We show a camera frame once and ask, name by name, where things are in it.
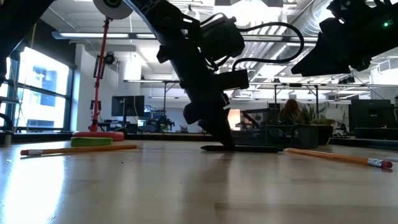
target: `window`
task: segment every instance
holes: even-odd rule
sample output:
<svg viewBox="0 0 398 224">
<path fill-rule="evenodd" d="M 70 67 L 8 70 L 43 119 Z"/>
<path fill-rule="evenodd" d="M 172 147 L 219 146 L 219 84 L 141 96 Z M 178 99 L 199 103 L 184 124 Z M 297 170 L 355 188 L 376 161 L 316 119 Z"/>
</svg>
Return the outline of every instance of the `window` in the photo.
<svg viewBox="0 0 398 224">
<path fill-rule="evenodd" d="M 6 73 L 6 79 L 10 78 L 10 69 L 11 69 L 11 59 L 7 58 L 7 73 Z M 8 96 L 8 85 L 3 83 L 0 87 L 0 96 L 7 97 Z M 0 113 L 5 114 L 6 113 L 6 103 L 1 103 L 0 105 Z M 4 120 L 0 118 L 0 126 L 4 126 Z"/>
<path fill-rule="evenodd" d="M 21 67 L 18 82 L 56 92 L 67 94 L 69 68 L 30 48 L 21 53 Z"/>
<path fill-rule="evenodd" d="M 6 62 L 7 62 L 6 79 L 9 79 L 10 78 L 11 59 L 7 58 Z"/>
<path fill-rule="evenodd" d="M 7 97 L 8 94 L 8 85 L 3 83 L 0 87 L 0 96 Z M 6 103 L 1 103 L 0 105 L 0 113 L 5 114 L 6 113 Z M 4 120 L 0 118 L 0 126 L 4 126 Z"/>
<path fill-rule="evenodd" d="M 21 53 L 18 99 L 14 125 L 28 128 L 65 127 L 65 108 L 70 103 L 66 65 L 30 48 Z"/>
<path fill-rule="evenodd" d="M 18 127 L 63 128 L 65 99 L 32 90 L 18 88 L 22 111 L 17 105 L 15 122 Z"/>
</svg>

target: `green light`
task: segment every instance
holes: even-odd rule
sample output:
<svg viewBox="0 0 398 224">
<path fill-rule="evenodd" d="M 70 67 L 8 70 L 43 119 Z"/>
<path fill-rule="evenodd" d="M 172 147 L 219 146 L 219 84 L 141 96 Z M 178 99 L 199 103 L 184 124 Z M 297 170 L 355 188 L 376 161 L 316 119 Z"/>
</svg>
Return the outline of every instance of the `green light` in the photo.
<svg viewBox="0 0 398 224">
<path fill-rule="evenodd" d="M 390 19 L 390 20 L 388 20 L 388 21 L 386 21 L 386 22 L 383 22 L 383 27 L 384 28 L 387 28 L 387 27 L 389 27 L 389 26 L 391 26 L 392 25 L 392 19 Z"/>
</svg>

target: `pink eraser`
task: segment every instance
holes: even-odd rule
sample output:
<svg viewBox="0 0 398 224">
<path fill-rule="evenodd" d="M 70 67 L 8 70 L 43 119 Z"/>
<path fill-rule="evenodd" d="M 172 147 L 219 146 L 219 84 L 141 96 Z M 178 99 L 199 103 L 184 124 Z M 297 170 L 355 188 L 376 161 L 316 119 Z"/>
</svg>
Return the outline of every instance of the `pink eraser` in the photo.
<svg viewBox="0 0 398 224">
<path fill-rule="evenodd" d="M 28 150 L 21 150 L 21 156 L 28 156 L 29 151 Z"/>
<path fill-rule="evenodd" d="M 392 162 L 391 161 L 382 161 L 381 162 L 381 167 L 382 168 L 391 168 L 392 167 Z"/>
</svg>

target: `red pole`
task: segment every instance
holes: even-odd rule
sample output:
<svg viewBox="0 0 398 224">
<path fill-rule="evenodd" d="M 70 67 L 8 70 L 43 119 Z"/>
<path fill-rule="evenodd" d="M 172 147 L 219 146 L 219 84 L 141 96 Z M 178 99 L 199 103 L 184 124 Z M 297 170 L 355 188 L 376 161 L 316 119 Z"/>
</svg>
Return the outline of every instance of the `red pole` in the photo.
<svg viewBox="0 0 398 224">
<path fill-rule="evenodd" d="M 95 81 L 95 100 L 94 100 L 94 115 L 93 122 L 90 126 L 90 131 L 96 132 L 98 130 L 98 90 L 100 88 L 100 78 L 102 73 L 102 64 L 104 63 L 105 45 L 106 45 L 106 35 L 108 34 L 110 19 L 107 17 L 104 26 L 104 36 L 102 39 L 101 53 L 99 55 L 99 65 L 97 70 L 97 79 Z"/>
</svg>

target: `person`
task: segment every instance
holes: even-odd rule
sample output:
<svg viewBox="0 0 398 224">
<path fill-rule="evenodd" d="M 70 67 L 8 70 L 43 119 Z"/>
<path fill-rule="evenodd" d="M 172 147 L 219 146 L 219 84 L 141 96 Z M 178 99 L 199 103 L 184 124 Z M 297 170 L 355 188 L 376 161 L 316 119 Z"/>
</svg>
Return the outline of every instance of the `person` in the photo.
<svg viewBox="0 0 398 224">
<path fill-rule="evenodd" d="M 289 99 L 285 107 L 279 113 L 279 119 L 284 125 L 293 125 L 294 117 L 301 114 L 299 104 L 294 99 Z"/>
</svg>

